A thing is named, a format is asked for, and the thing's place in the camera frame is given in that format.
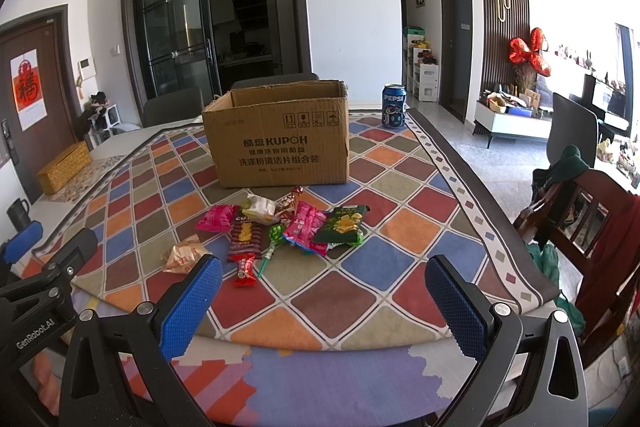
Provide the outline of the person left hand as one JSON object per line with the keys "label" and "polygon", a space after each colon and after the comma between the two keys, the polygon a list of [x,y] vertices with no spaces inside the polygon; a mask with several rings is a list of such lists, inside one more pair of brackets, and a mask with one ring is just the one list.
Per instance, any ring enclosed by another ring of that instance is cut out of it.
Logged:
{"label": "person left hand", "polygon": [[61,387],[52,371],[49,358],[44,352],[32,359],[32,375],[37,382],[37,395],[40,402],[53,415],[60,415]]}

